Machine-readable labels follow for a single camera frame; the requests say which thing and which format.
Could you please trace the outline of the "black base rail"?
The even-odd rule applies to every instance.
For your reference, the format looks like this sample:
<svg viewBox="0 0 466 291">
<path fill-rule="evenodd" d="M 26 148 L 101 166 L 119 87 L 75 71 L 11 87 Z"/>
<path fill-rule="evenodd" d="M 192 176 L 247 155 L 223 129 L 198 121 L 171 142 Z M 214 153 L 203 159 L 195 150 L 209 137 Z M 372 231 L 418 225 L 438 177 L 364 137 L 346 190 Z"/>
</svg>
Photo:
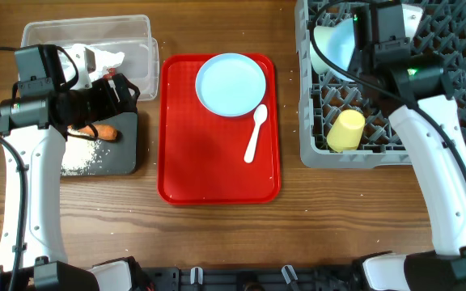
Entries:
<svg viewBox="0 0 466 291">
<path fill-rule="evenodd" d="M 143 268 L 150 290 L 363 290 L 362 278 L 349 265 L 315 268 L 212 269 Z"/>
</svg>

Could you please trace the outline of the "light blue rice bowl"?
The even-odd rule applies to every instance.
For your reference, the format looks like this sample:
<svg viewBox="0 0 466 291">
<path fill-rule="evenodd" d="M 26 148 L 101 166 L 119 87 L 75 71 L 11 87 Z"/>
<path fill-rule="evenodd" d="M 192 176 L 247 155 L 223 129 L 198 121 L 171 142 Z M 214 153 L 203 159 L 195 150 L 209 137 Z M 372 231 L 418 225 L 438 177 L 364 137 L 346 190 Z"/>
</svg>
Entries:
<svg viewBox="0 0 466 291">
<path fill-rule="evenodd" d="M 347 71 L 354 53 L 354 21 L 352 18 L 341 21 L 335 27 L 317 26 L 314 28 L 313 36 L 315 41 L 326 40 L 328 47 L 326 58 L 332 63 Z M 329 67 L 333 74 L 344 81 L 352 82 L 352 79 L 339 74 Z"/>
</svg>

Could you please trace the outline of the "white plastic spoon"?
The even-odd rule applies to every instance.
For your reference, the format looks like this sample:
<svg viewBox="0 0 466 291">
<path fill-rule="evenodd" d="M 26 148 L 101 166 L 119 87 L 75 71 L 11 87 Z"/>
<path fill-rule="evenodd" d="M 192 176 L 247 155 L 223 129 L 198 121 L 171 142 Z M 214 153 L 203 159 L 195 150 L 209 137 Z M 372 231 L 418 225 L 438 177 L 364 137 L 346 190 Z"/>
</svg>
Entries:
<svg viewBox="0 0 466 291">
<path fill-rule="evenodd" d="M 244 161 L 246 163 L 252 163 L 256 153 L 256 144 L 259 136 L 261 126 L 265 123 L 268 117 L 268 108 L 264 104 L 260 104 L 254 114 L 254 128 L 252 130 L 252 135 L 250 137 L 248 146 L 244 154 Z"/>
</svg>

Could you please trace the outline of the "orange carrot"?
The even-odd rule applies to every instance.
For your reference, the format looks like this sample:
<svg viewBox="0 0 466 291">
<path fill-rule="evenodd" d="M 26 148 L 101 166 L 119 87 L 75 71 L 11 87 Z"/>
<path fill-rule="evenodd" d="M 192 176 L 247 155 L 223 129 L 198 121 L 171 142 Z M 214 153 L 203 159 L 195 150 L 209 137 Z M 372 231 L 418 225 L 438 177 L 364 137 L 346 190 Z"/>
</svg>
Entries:
<svg viewBox="0 0 466 291">
<path fill-rule="evenodd" d="M 89 124 L 82 128 L 68 127 L 68 134 L 73 137 L 80 137 L 87 140 L 115 141 L 118 131 L 107 124 Z"/>
</svg>

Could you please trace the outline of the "red wrapper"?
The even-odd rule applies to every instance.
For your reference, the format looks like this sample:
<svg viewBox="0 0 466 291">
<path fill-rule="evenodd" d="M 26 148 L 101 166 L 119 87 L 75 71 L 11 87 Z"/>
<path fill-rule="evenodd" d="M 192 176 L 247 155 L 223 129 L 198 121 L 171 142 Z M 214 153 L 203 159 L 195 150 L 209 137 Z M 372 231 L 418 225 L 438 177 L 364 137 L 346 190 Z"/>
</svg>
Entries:
<svg viewBox="0 0 466 291">
<path fill-rule="evenodd" d="M 107 80 L 111 80 L 114 75 L 117 74 L 117 69 L 116 68 L 108 68 L 107 73 L 103 76 L 103 78 Z"/>
</svg>

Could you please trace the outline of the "clear plastic bin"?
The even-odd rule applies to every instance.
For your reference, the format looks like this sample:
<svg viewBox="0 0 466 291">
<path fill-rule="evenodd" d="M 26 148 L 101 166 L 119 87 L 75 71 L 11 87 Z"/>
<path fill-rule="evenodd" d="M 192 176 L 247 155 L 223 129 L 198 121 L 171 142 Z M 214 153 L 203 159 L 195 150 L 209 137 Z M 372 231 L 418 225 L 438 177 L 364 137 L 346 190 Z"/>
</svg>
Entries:
<svg viewBox="0 0 466 291">
<path fill-rule="evenodd" d="M 55 44 L 69 47 L 86 44 L 111 53 L 123 52 L 125 59 L 116 68 L 140 90 L 140 101 L 158 94 L 159 50 L 151 35 L 146 15 L 119 15 L 32 22 L 25 26 L 21 45 Z"/>
</svg>

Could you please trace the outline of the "white napkin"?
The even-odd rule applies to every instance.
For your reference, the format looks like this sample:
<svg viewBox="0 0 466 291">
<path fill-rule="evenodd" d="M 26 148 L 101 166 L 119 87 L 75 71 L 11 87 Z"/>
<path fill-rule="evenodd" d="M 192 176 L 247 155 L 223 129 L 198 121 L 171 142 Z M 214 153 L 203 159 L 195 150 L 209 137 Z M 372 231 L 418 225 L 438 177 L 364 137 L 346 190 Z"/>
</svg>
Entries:
<svg viewBox="0 0 466 291">
<path fill-rule="evenodd" d="M 95 70 L 90 73 L 92 81 L 102 78 L 107 73 L 108 68 L 117 68 L 125 59 L 123 52 L 111 53 L 95 46 L 87 45 L 87 47 L 95 54 Z"/>
</svg>

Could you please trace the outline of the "white rice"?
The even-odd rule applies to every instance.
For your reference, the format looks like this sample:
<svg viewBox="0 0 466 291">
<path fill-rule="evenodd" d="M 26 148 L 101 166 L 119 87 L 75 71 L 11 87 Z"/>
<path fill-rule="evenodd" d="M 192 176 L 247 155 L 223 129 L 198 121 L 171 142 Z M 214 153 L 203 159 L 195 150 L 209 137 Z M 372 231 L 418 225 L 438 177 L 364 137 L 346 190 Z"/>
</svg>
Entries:
<svg viewBox="0 0 466 291">
<path fill-rule="evenodd" d="M 61 165 L 62 176 L 95 175 L 103 168 L 104 158 L 110 150 L 101 140 L 88 141 L 86 139 L 69 137 L 66 142 Z"/>
</svg>

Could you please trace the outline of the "grey dishwasher rack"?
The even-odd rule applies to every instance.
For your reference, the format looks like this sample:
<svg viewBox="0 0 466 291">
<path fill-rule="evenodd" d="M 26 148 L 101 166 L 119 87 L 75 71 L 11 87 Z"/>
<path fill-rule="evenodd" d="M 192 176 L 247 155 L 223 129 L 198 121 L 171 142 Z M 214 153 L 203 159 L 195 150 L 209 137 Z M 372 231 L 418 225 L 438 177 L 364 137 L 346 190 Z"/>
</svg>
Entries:
<svg viewBox="0 0 466 291">
<path fill-rule="evenodd" d="M 309 23 L 324 5 L 322 1 L 298 0 L 294 7 L 296 51 L 299 55 L 300 158 L 311 168 L 374 168 L 408 165 L 409 156 L 388 120 L 361 96 L 356 83 L 339 79 L 333 72 L 317 74 L 311 65 Z M 458 102 L 460 130 L 466 143 L 466 1 L 419 1 L 425 14 L 413 38 L 413 54 L 438 53 L 453 81 Z M 326 136 L 345 109 L 366 118 L 356 150 L 332 152 Z"/>
</svg>

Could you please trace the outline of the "red serving tray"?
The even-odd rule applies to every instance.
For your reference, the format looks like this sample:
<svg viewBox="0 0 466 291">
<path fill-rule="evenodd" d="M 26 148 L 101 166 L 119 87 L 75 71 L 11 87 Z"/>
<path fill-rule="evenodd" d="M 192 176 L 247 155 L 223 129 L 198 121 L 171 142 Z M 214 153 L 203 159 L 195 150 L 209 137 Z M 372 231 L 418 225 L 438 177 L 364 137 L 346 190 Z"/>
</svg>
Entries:
<svg viewBox="0 0 466 291">
<path fill-rule="evenodd" d="M 281 190 L 277 93 L 273 62 L 250 58 L 263 71 L 268 108 L 251 163 L 244 153 L 253 115 L 222 117 L 198 100 L 195 82 L 209 54 L 178 54 L 162 66 L 157 188 L 171 205 L 263 204 Z"/>
</svg>

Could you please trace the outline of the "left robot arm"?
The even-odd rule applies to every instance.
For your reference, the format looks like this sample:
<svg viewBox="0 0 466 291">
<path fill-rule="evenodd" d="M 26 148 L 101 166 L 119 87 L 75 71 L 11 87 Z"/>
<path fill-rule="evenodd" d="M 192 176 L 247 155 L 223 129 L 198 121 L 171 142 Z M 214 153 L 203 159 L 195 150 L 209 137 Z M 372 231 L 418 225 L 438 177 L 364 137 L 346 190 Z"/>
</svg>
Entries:
<svg viewBox="0 0 466 291">
<path fill-rule="evenodd" d="M 89 269 L 67 261 L 60 224 L 61 164 L 71 130 L 136 112 L 139 89 L 124 75 L 77 88 L 66 78 L 64 48 L 37 44 L 14 51 L 19 80 L 0 103 L 6 199 L 0 241 L 0 291 L 151 290 L 133 257 Z"/>
</svg>

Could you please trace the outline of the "light blue plate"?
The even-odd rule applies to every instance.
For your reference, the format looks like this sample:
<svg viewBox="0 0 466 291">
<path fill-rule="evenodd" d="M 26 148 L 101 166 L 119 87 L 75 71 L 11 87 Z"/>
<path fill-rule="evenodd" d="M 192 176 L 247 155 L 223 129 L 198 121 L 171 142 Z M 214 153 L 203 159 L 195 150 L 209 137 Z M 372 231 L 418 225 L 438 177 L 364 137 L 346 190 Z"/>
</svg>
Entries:
<svg viewBox="0 0 466 291">
<path fill-rule="evenodd" d="M 262 68 L 250 57 L 222 53 L 211 57 L 197 72 L 195 91 L 200 103 L 223 117 L 253 111 L 265 97 L 267 82 Z"/>
</svg>

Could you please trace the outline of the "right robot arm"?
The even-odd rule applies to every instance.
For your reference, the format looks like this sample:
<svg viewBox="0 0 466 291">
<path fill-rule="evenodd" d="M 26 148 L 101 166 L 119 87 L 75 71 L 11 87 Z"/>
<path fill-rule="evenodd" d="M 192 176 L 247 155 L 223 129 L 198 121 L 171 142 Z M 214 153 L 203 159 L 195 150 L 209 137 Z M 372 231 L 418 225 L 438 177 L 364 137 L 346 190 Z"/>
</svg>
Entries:
<svg viewBox="0 0 466 291">
<path fill-rule="evenodd" d="M 373 290 L 466 290 L 466 145 L 443 59 L 413 55 L 406 5 L 354 10 L 355 55 L 364 93 L 404 145 L 428 209 L 433 250 L 365 259 Z"/>
</svg>

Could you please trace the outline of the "black waste tray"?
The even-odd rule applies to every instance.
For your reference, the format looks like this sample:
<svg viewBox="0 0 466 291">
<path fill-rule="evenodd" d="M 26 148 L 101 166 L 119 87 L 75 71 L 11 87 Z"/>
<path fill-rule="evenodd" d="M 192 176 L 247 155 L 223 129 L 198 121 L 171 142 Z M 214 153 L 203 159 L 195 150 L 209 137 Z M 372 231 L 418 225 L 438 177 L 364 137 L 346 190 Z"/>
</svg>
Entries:
<svg viewBox="0 0 466 291">
<path fill-rule="evenodd" d="M 95 124 L 111 125 L 118 131 L 115 141 L 106 142 L 110 153 L 104 158 L 103 168 L 95 175 L 127 175 L 135 171 L 137 164 L 138 115 L 133 112 L 121 113 Z"/>
</svg>

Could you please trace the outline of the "green bowl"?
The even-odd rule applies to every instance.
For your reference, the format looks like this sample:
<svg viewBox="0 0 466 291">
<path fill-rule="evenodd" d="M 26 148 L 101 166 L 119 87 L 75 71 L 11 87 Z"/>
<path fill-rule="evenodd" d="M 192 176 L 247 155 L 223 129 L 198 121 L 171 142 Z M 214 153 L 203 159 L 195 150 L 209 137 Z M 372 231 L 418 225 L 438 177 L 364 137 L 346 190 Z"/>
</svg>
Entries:
<svg viewBox="0 0 466 291">
<path fill-rule="evenodd" d="M 326 40 L 317 40 L 316 41 L 318 49 L 326 55 L 328 41 Z M 329 66 L 319 57 L 315 51 L 312 44 L 310 44 L 310 54 L 311 54 L 311 67 L 317 74 L 324 74 L 328 71 Z"/>
</svg>

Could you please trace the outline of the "yellow cup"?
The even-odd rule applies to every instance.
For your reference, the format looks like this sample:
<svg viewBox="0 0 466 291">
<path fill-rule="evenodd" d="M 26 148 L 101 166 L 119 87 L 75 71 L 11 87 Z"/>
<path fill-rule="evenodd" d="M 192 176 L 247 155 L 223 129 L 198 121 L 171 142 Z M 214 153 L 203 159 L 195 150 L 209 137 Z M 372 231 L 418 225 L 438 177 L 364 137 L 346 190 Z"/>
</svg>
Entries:
<svg viewBox="0 0 466 291">
<path fill-rule="evenodd" d="M 366 120 L 362 113 L 353 109 L 342 111 L 328 132 L 329 148 L 338 153 L 356 150 L 362 139 L 365 124 Z"/>
</svg>

